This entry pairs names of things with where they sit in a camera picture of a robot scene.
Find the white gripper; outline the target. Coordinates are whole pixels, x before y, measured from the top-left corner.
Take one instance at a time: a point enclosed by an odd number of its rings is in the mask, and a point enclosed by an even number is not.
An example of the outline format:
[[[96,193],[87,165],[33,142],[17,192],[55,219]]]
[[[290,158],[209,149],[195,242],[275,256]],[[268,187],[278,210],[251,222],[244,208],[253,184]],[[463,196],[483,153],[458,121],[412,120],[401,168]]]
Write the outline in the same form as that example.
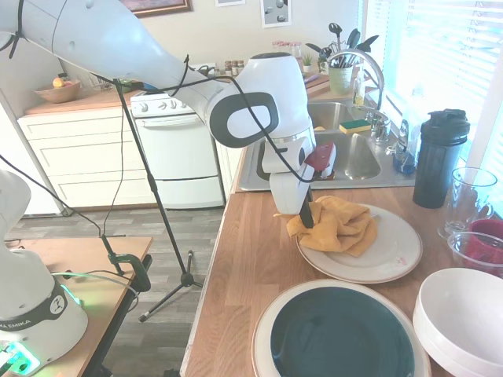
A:
[[[301,137],[279,143],[276,148],[291,169],[285,165],[268,141],[264,141],[259,157],[259,166],[264,174],[269,175],[269,186],[276,208],[281,214],[299,213],[303,225],[312,229],[314,219],[310,203],[313,197],[309,181],[314,176],[314,168],[305,160],[314,147],[308,137]]]

